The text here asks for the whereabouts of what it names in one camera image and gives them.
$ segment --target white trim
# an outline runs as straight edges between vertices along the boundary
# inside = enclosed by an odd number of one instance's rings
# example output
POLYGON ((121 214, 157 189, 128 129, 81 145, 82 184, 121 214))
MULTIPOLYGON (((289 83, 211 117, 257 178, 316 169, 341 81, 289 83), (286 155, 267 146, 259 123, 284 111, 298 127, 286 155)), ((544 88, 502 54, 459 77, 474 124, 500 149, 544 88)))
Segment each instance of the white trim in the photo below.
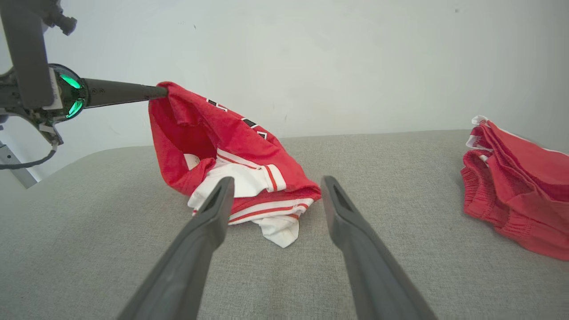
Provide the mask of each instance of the white trim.
POLYGON ((230 222, 230 223, 228 223, 228 225, 240 224, 240 223, 244 223, 244 222, 249 222, 251 220, 259 220, 259 219, 275 217, 275 216, 278 216, 279 218, 283 218, 283 217, 286 217, 287 215, 291 215, 291 214, 301 215, 304 211, 306 211, 306 210, 302 211, 301 209, 304 209, 304 207, 299 206, 299 207, 294 207, 290 210, 285 210, 285 211, 273 211, 273 212, 267 212, 264 214, 252 215, 252 216, 248 216, 248 217, 243 218, 243 219, 239 219, 237 221, 230 222))
MULTIPOLYGON (((529 142, 529 143, 532 143, 532 144, 538 146, 537 144, 535 144, 535 143, 533 143, 533 142, 531 142, 531 141, 529 141, 529 140, 527 140, 527 139, 524 139, 524 138, 522 138, 522 137, 520 137, 520 136, 517 136, 517 135, 515 135, 515 134, 513 134, 513 133, 511 133, 511 132, 509 132, 509 131, 506 131, 506 130, 504 130, 504 129, 502 129, 502 128, 499 128, 498 126, 496 126, 496 129, 498 129, 498 130, 500 130, 500 131, 503 131, 503 132, 505 132, 505 133, 508 133, 510 136, 514 136, 514 137, 516 137, 516 138, 520 138, 521 140, 525 140, 525 141, 527 141, 527 142, 529 142)), ((549 151, 549 152, 561 153, 561 154, 566 155, 566 156, 569 157, 569 155, 567 155, 566 153, 563 153, 563 152, 561 152, 561 151, 546 149, 546 148, 544 148, 544 147, 540 147, 540 148, 543 149, 543 150, 545 150, 545 151, 549 151)))
POLYGON ((476 149, 476 150, 486 150, 486 151, 490 151, 490 152, 494 152, 494 149, 489 149, 486 147, 481 147, 479 145, 475 146, 476 141, 479 139, 479 136, 473 136, 470 135, 470 137, 468 137, 468 141, 466 142, 466 146, 469 147, 470 149, 476 149))
POLYGON ((478 115, 478 116, 472 118, 472 124, 473 125, 479 125, 483 120, 488 121, 488 118, 481 116, 481 115, 478 115))
POLYGON ((271 170, 271 173, 273 174, 273 179, 275 179, 275 183, 277 184, 277 191, 286 189, 286 181, 283 175, 281 174, 279 168, 277 168, 276 165, 267 165, 267 167, 269 168, 269 170, 271 170))
POLYGON ((227 151, 223 151, 223 150, 221 150, 221 149, 219 149, 219 148, 217 149, 217 153, 219 153, 221 156, 223 156, 223 157, 225 157, 225 158, 227 158, 227 159, 231 159, 231 160, 233 160, 233 161, 235 161, 235 162, 237 162, 237 163, 240 163, 240 164, 242 164, 242 165, 247 165, 247 166, 250 166, 250 167, 253 167, 253 168, 259 168, 259 167, 261 167, 260 165, 254 163, 254 162, 252 162, 252 161, 249 161, 249 160, 247 160, 247 159, 243 159, 243 158, 239 157, 238 155, 234 155, 234 154, 229 153, 229 152, 227 152, 227 151))
MULTIPOLYGON (((479 124, 482 122, 482 120, 489 121, 488 118, 486 118, 486 117, 484 117, 484 116, 481 116, 481 115, 478 115, 478 116, 472 118, 472 124, 473 124, 473 125, 479 125, 479 124)), ((490 126, 488 123, 485 123, 485 125, 486 125, 487 127, 491 128, 491 126, 490 126)), ((520 137, 520 136, 518 136, 518 135, 516 135, 516 134, 511 133, 510 131, 507 131, 507 130, 504 130, 504 129, 500 128, 500 127, 497 126, 496 124, 494 124, 494 125, 496 126, 496 129, 498 129, 498 130, 500 130, 500 131, 503 131, 503 132, 505 132, 505 133, 508 133, 510 136, 514 136, 514 137, 516 137, 516 138, 519 138, 519 139, 521 139, 521 140, 527 141, 527 142, 529 142, 529 143, 533 143, 533 142, 531 142, 531 141, 529 141, 529 140, 527 140, 527 139, 524 139, 524 138, 522 138, 522 137, 520 137)), ((494 151, 493 149, 487 149, 487 148, 484 148, 484 147, 476 147, 476 148, 474 148, 474 147, 469 146, 468 143, 471 141, 471 138, 468 139, 468 142, 466 143, 466 145, 467 145, 468 147, 470 147, 470 148, 472 148, 472 149, 487 150, 487 151, 490 151, 490 152, 493 152, 493 151, 494 151)), ((544 147, 540 147, 540 148, 543 149, 543 150, 545 150, 545 151, 549 151, 549 152, 561 153, 561 154, 566 155, 566 156, 569 157, 568 154, 563 153, 563 152, 561 152, 561 151, 551 150, 551 149, 547 149, 547 148, 544 148, 544 147)))
POLYGON ((234 214, 229 216, 229 220, 233 220, 233 219, 236 219, 238 217, 248 215, 252 212, 261 211, 261 210, 268 210, 268 209, 272 209, 272 208, 293 207, 291 210, 273 211, 273 212, 267 212, 266 214, 253 215, 253 216, 239 220, 238 223, 249 221, 249 220, 260 219, 260 218, 264 218, 266 216, 289 215, 289 214, 296 213, 297 211, 299 211, 299 214, 302 214, 304 211, 306 211, 306 208, 304 208, 303 206, 299 206, 299 204, 305 204, 306 206, 309 207, 313 202, 314 202, 314 200, 312 198, 263 202, 263 203, 255 204, 254 206, 250 206, 248 208, 245 208, 241 211, 235 212, 234 214))

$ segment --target white stripe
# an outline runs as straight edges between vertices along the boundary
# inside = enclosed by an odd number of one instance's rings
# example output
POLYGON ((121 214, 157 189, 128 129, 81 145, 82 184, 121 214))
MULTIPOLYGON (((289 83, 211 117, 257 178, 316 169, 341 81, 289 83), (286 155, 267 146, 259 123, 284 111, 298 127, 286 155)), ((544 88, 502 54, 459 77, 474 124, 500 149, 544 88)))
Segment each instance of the white stripe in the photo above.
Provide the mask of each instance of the white stripe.
MULTIPOLYGON (((525 140, 525 141, 527 141, 527 142, 529 142, 529 143, 532 143, 532 144, 536 145, 535 143, 533 143, 533 142, 531 142, 531 141, 529 141, 529 140, 527 140, 527 139, 524 139, 524 138, 522 138, 522 137, 520 137, 520 136, 517 136, 517 135, 515 135, 515 134, 513 134, 513 133, 511 133, 511 132, 509 132, 509 131, 506 131, 506 130, 504 130, 504 129, 502 129, 502 128, 499 128, 498 126, 496 126, 496 128, 497 128, 498 130, 501 130, 501 131, 505 132, 505 133, 508 133, 510 136, 514 136, 514 137, 516 137, 516 138, 520 138, 521 140, 525 140)), ((544 147, 540 147, 540 148, 543 149, 543 150, 545 150, 545 151, 549 151, 549 152, 561 153, 561 154, 566 155, 566 156, 569 157, 569 155, 567 155, 567 154, 565 154, 565 153, 563 153, 563 152, 561 152, 561 151, 546 149, 546 148, 544 148, 544 147)))
POLYGON ((261 171, 263 171, 263 176, 265 177, 265 182, 266 182, 266 185, 267 185, 267 191, 268 191, 268 192, 274 192, 274 191, 276 191, 276 190, 273 188, 273 183, 272 183, 272 181, 271 181, 271 177, 269 176, 269 169, 268 169, 267 167, 263 166, 263 167, 261 167, 261 171))
POLYGON ((271 170, 271 173, 273 174, 273 179, 275 179, 275 183, 277 184, 277 191, 286 189, 286 181, 283 175, 281 174, 279 168, 277 168, 276 165, 267 165, 267 167, 271 170))
POLYGON ((227 158, 227 159, 233 160, 233 161, 235 161, 235 162, 237 162, 237 163, 240 163, 240 164, 242 164, 242 165, 247 165, 247 166, 250 166, 250 167, 253 167, 253 168, 259 168, 259 167, 260 167, 260 165, 254 163, 254 162, 252 162, 252 161, 243 159, 243 158, 241 158, 241 157, 239 157, 239 156, 237 156, 237 155, 231 154, 231 153, 229 153, 229 152, 227 152, 227 151, 223 151, 223 150, 221 150, 221 149, 217 149, 217 153, 219 153, 221 156, 223 156, 223 157, 225 157, 225 158, 227 158))
MULTIPOLYGON (((307 206, 310 206, 313 202, 314 202, 314 200, 312 198, 304 198, 304 199, 292 199, 292 200, 282 200, 282 201, 272 201, 272 202, 259 203, 259 204, 255 204, 254 206, 250 206, 248 208, 245 208, 241 211, 235 212, 234 214, 229 216, 229 220, 233 220, 235 218, 238 218, 238 217, 241 217, 244 215, 248 215, 252 212, 268 210, 268 209, 272 209, 272 208, 294 207, 294 208, 292 208, 292 212, 287 213, 287 215, 294 213, 294 212, 297 212, 297 211, 299 211, 299 213, 303 213, 304 211, 306 211, 306 208, 304 208, 303 206, 299 206, 299 204, 306 204, 307 206)), ((288 212, 288 211, 267 212, 267 215, 268 216, 283 215, 284 212, 288 212)), ((259 219, 260 215, 254 215, 251 217, 253 217, 252 219, 259 219)))
POLYGON ((239 219, 239 220, 230 222, 230 223, 228 223, 228 224, 229 224, 229 225, 240 224, 240 223, 247 222, 247 221, 251 221, 251 220, 258 220, 258 219, 263 219, 263 218, 268 218, 268 217, 274 217, 274 216, 279 216, 279 218, 284 218, 284 217, 286 217, 287 215, 291 215, 291 214, 300 215, 300 214, 302 214, 302 212, 304 212, 305 210, 306 210, 306 209, 304 209, 304 207, 302 207, 302 206, 300 206, 300 207, 294 207, 294 208, 292 208, 292 209, 290 209, 290 210, 285 210, 285 211, 273 211, 273 212, 267 212, 267 213, 264 213, 264 214, 248 216, 248 217, 246 217, 246 218, 239 219))

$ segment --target green led light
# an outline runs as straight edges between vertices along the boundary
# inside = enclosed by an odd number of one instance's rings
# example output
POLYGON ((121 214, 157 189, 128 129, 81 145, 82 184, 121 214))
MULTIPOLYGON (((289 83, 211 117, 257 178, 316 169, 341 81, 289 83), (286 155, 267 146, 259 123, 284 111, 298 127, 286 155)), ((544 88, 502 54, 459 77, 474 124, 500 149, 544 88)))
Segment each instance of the green led light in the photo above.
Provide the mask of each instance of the green led light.
POLYGON ((81 110, 81 108, 83 107, 83 99, 77 99, 75 101, 75 103, 73 104, 73 106, 71 106, 71 109, 69 110, 69 114, 66 115, 65 117, 67 119, 74 117, 77 112, 79 112, 81 110))
POLYGON ((75 79, 71 78, 70 76, 64 75, 63 73, 61 73, 59 76, 75 89, 81 89, 81 84, 79 84, 75 79))

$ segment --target printed number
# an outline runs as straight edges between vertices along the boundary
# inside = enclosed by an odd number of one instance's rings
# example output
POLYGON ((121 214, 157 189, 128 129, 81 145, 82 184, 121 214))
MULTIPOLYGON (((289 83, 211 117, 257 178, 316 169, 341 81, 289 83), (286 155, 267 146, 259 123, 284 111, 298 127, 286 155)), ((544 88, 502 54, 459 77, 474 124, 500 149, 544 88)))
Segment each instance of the printed number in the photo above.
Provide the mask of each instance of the printed number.
MULTIPOLYGON (((210 100, 210 99, 206 99, 207 102, 213 106, 215 106, 216 108, 219 108, 225 112, 227 112, 227 108, 222 107, 221 105, 217 104, 217 102, 210 100)), ((255 122, 247 119, 247 118, 243 118, 241 119, 244 123, 246 123, 251 129, 258 127, 259 125, 256 124, 255 122)), ((262 132, 262 131, 257 131, 257 134, 259 136, 261 136, 263 139, 267 140, 267 133, 266 132, 262 132)))

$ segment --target white fabric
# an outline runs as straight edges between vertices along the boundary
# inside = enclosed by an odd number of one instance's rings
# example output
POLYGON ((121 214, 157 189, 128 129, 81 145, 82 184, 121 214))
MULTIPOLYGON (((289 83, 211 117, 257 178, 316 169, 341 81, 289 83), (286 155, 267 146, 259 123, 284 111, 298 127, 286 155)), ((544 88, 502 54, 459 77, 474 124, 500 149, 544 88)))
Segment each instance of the white fabric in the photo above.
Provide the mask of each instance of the white fabric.
POLYGON ((273 216, 251 221, 261 227, 265 238, 281 248, 288 247, 298 238, 298 220, 289 216, 273 216))
MULTIPOLYGON (((220 149, 217 153, 215 166, 189 198, 188 206, 194 208, 194 212, 201 207, 219 180, 224 177, 233 177, 235 181, 234 198, 251 198, 263 190, 275 192, 286 188, 285 179, 275 165, 260 166, 220 149)), ((300 216, 312 202, 313 200, 308 198, 256 204, 232 214, 229 217, 229 224, 252 221, 261 227, 265 238, 285 248, 298 238, 299 230, 298 219, 288 215, 300 216), (267 212, 238 219, 258 211, 267 212)))
POLYGON ((219 161, 215 167, 207 173, 205 179, 189 197, 188 206, 199 209, 219 180, 225 177, 233 177, 235 179, 234 198, 256 196, 261 191, 269 189, 270 181, 267 182, 265 171, 267 171, 267 169, 264 167, 251 169, 236 163, 219 161))

